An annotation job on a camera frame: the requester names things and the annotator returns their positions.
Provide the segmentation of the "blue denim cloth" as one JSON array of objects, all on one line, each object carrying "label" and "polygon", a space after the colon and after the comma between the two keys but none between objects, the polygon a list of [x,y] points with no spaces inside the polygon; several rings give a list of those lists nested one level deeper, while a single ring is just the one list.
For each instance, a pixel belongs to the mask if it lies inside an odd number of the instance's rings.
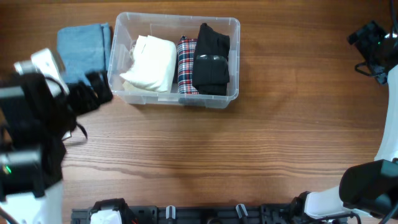
[{"label": "blue denim cloth", "polygon": [[66,83],[90,82],[87,73],[107,71],[111,53],[111,29],[108,23],[66,27],[57,33],[57,52],[66,73]]}]

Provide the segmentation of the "cream cloth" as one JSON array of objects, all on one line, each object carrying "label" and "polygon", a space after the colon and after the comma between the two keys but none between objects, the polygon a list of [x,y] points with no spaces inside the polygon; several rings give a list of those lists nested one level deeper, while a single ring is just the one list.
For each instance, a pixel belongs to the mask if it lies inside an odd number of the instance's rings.
[{"label": "cream cloth", "polygon": [[142,91],[171,91],[177,61],[177,48],[173,42],[140,35],[130,54],[131,67],[119,75],[124,81]]}]

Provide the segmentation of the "red blue plaid cloth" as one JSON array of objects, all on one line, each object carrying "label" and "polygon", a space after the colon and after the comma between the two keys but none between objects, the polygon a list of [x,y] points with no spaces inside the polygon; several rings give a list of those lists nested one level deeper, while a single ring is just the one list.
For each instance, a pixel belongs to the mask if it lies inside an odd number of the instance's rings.
[{"label": "red blue plaid cloth", "polygon": [[198,90],[193,86],[193,58],[196,39],[189,39],[182,36],[177,44],[178,69],[177,81],[180,94],[198,95]]}]

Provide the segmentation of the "black cloth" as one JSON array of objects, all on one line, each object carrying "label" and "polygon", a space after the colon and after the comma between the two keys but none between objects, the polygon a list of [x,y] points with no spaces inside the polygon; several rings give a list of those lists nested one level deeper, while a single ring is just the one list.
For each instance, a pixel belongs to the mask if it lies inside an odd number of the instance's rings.
[{"label": "black cloth", "polygon": [[230,37],[203,23],[193,56],[192,85],[202,95],[227,94]]}]

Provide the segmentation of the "white t-shirt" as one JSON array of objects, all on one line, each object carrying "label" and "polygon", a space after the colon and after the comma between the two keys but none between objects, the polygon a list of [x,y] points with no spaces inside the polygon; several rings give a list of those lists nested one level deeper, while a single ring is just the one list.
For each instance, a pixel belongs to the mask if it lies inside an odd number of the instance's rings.
[{"label": "white t-shirt", "polygon": [[67,140],[67,139],[71,138],[71,136],[72,136],[72,133],[71,133],[70,131],[67,131],[67,132],[63,135],[62,140],[63,140],[63,141],[64,141],[64,140]]}]

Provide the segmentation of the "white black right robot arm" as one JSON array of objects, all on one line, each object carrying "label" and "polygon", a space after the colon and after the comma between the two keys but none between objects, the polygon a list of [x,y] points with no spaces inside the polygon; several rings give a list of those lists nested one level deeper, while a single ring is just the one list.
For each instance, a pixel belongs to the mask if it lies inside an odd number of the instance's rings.
[{"label": "white black right robot arm", "polygon": [[371,21],[347,38],[364,61],[356,72],[389,88],[386,123],[372,162],[350,167],[340,184],[322,192],[304,192],[286,209],[289,222],[341,223],[344,218],[397,219],[397,22],[390,32]]}]

